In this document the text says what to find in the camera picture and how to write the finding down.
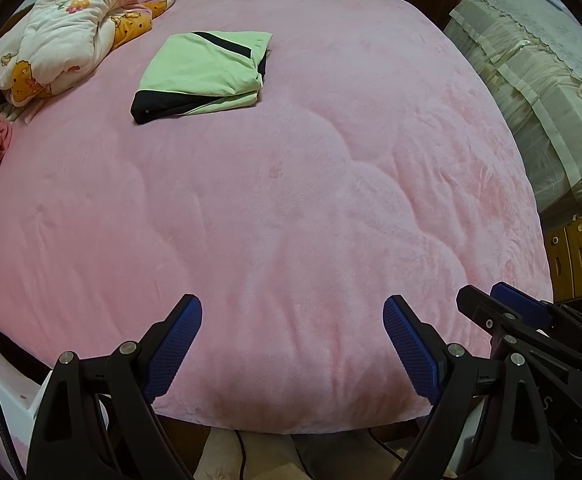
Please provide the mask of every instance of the bed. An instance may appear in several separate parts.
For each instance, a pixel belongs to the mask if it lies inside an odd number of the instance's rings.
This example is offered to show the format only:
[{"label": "bed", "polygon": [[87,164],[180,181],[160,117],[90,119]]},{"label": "bed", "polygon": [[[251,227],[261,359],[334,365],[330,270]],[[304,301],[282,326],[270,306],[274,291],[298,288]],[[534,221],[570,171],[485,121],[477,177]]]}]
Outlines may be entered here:
[{"label": "bed", "polygon": [[463,0],[444,33],[511,129],[543,226],[582,214],[582,27],[558,0]]},{"label": "bed", "polygon": [[[271,32],[259,102],[133,124],[148,61],[186,30]],[[0,331],[53,365],[196,294],[202,327],[154,408],[208,426],[423,415],[385,299],[486,355],[455,295],[500,280],[551,300],[522,158],[471,65],[401,0],[177,0],[16,122],[0,169]]]}]

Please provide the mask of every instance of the mattress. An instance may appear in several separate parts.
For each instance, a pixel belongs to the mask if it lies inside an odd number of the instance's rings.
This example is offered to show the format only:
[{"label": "mattress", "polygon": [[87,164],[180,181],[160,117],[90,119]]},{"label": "mattress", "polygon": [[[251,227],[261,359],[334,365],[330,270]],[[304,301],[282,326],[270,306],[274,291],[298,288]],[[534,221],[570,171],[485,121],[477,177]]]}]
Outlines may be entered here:
[{"label": "mattress", "polygon": [[[149,60],[195,30],[273,34],[258,103],[134,124]],[[471,65],[401,0],[177,0],[15,123],[0,170],[0,330],[52,365],[196,294],[202,326],[153,406],[209,426],[425,414],[385,299],[486,356],[455,296],[500,280],[551,299],[522,159]]]},{"label": "mattress", "polygon": [[[529,15],[533,6],[551,7],[529,1]],[[451,17],[444,33],[502,111],[545,228],[582,214],[582,79],[551,46],[486,0],[463,0]]]}]

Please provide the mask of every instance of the screw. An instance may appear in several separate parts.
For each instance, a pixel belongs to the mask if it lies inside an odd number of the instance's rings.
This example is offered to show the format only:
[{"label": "screw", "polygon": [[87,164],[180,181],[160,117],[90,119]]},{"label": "screw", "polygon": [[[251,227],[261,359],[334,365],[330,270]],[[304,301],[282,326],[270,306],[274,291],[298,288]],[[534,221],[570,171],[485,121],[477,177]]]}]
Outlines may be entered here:
[{"label": "screw", "polygon": [[74,360],[73,352],[63,352],[58,359],[58,361],[60,361],[63,365],[69,364],[73,360]]},{"label": "screw", "polygon": [[129,355],[136,351],[138,345],[133,341],[126,341],[120,345],[120,353],[123,355]]},{"label": "screw", "polygon": [[522,354],[511,354],[511,362],[514,365],[522,366],[524,364],[524,356]]},{"label": "screw", "polygon": [[462,357],[464,355],[464,347],[458,343],[451,343],[447,349],[453,357]]}]

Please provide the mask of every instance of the blue gripper pad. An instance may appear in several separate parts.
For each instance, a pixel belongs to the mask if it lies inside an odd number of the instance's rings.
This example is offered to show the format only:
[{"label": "blue gripper pad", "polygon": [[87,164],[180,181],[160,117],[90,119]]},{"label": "blue gripper pad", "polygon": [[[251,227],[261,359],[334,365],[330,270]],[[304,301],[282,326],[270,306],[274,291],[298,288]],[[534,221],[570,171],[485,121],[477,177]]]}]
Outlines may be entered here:
[{"label": "blue gripper pad", "polygon": [[551,326],[551,317],[546,310],[546,305],[508,283],[500,282],[493,285],[490,296],[515,310],[522,316],[524,323],[535,330],[546,330]]},{"label": "blue gripper pad", "polygon": [[442,389],[439,386],[436,361],[393,297],[385,301],[383,321],[415,391],[419,396],[426,397],[431,404],[437,404]]},{"label": "blue gripper pad", "polygon": [[167,393],[202,324],[200,300],[195,296],[192,298],[162,339],[146,367],[146,381],[142,394],[149,404],[156,397]]}]

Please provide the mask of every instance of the floral blanket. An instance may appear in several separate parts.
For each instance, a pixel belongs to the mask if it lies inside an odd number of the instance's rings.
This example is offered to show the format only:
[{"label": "floral blanket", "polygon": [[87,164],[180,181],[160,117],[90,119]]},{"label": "floral blanket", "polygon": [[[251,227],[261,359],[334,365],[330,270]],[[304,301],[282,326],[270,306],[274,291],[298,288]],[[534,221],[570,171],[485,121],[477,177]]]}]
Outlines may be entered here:
[{"label": "floral blanket", "polygon": [[0,39],[0,89],[14,106],[75,86],[175,0],[37,0]]}]

